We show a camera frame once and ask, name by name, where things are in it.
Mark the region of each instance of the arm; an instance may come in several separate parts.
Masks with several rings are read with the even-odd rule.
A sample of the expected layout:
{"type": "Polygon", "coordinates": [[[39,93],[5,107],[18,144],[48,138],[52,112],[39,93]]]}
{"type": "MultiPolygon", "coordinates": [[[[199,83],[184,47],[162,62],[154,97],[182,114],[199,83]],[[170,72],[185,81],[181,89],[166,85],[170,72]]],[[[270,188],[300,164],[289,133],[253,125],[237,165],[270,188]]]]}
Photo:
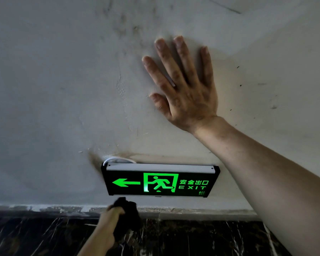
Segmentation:
{"type": "Polygon", "coordinates": [[[201,49],[200,81],[183,38],[176,37],[174,42],[186,78],[164,40],[157,40],[155,46],[175,87],[150,57],[143,58],[146,70],[165,94],[150,95],[155,106],[218,156],[253,209],[294,256],[320,256],[320,178],[218,117],[207,47],[201,49]]]}
{"type": "Polygon", "coordinates": [[[114,245],[113,232],[122,214],[124,210],[121,207],[108,208],[107,212],[101,215],[97,227],[77,256],[105,256],[114,245]]]}

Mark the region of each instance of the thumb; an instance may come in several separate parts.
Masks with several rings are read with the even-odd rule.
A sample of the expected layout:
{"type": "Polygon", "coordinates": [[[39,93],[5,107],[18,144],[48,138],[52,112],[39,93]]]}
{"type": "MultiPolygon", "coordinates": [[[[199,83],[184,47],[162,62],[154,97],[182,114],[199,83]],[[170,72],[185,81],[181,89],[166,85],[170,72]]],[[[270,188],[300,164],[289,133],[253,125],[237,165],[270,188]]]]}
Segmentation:
{"type": "Polygon", "coordinates": [[[149,97],[153,100],[155,107],[169,120],[172,114],[167,99],[160,94],[151,94],[149,97]]]}

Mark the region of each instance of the green door frame symbol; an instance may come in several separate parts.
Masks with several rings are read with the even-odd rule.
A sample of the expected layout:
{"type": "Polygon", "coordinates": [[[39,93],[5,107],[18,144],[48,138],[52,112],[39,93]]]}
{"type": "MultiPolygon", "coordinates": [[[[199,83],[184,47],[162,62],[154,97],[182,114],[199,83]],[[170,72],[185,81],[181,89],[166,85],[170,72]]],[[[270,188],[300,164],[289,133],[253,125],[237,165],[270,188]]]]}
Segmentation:
{"type": "Polygon", "coordinates": [[[144,172],[143,173],[144,192],[149,192],[148,184],[155,184],[155,183],[157,183],[158,185],[154,189],[158,189],[159,187],[162,187],[163,189],[171,189],[171,192],[175,192],[178,177],[179,177],[178,173],[145,173],[144,172]],[[154,176],[154,181],[149,182],[148,176],[154,176]],[[169,187],[166,186],[166,184],[170,184],[170,181],[167,179],[159,179],[158,176],[173,176],[172,185],[169,187]]]}

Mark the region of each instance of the stained wall surface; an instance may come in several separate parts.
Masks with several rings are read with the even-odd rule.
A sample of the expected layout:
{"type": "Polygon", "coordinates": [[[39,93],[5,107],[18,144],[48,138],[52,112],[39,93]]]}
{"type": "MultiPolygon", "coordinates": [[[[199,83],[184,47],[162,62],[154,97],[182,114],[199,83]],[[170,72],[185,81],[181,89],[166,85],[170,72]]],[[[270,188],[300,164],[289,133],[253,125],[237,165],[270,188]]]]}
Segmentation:
{"type": "Polygon", "coordinates": [[[0,204],[109,205],[89,154],[215,164],[209,198],[250,210],[213,154],[154,110],[141,57],[182,34],[210,48],[218,114],[320,176],[320,0],[0,0],[0,204]]]}

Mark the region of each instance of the green arrow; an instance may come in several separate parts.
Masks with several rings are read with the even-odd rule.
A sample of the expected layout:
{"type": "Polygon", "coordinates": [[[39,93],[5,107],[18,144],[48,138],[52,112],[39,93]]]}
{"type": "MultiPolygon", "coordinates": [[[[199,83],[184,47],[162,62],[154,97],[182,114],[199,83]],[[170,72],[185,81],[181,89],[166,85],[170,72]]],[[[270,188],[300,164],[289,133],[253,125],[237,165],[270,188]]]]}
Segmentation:
{"type": "Polygon", "coordinates": [[[141,182],[126,182],[125,180],[126,179],[117,179],[113,183],[120,187],[128,187],[126,184],[136,184],[136,185],[141,184],[141,182]]]}

